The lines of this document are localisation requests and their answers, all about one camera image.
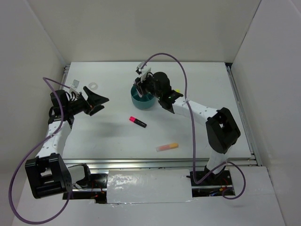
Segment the orange highlighter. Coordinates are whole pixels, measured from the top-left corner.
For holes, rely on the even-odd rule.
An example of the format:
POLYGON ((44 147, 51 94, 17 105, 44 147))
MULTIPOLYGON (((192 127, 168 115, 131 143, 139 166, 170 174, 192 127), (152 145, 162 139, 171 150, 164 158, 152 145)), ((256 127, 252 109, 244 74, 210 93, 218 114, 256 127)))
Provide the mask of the orange highlighter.
POLYGON ((161 146, 156 147, 156 151, 157 152, 162 152, 162 151, 176 149, 178 147, 179 147, 178 143, 170 143, 170 144, 161 145, 161 146))

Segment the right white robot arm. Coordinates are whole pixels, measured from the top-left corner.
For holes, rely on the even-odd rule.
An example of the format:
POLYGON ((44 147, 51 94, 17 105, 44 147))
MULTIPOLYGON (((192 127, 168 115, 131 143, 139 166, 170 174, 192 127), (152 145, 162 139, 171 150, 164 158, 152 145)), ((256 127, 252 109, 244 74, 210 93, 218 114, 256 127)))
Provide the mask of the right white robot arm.
POLYGON ((217 184, 222 178, 228 160, 228 150, 241 136, 238 125, 228 108, 210 108, 189 100, 183 94, 172 89, 170 80, 163 72, 151 73, 137 71, 138 77, 134 86, 140 97, 147 94, 158 99, 159 105, 173 113, 191 119, 193 141, 193 164, 196 164, 196 129, 198 123, 206 128, 208 143, 211 147, 211 155, 205 166, 205 175, 197 179, 196 171, 193 171, 193 181, 201 184, 207 181, 211 185, 217 184))

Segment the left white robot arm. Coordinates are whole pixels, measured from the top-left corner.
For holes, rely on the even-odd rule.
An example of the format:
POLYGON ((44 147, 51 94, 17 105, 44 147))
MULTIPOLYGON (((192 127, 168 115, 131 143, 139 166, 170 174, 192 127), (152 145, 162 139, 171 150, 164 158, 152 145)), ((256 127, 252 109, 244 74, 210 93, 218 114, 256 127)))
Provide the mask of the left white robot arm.
POLYGON ((36 157, 28 159, 25 163, 32 194, 36 199, 68 193, 74 184, 87 188, 93 182, 93 176, 85 163, 68 168, 62 159, 74 116, 79 113, 92 116, 102 110, 103 104, 109 101, 88 87, 84 87, 83 90, 87 98, 84 98, 82 93, 69 94, 63 89, 50 94, 52 107, 49 110, 48 139, 36 157))

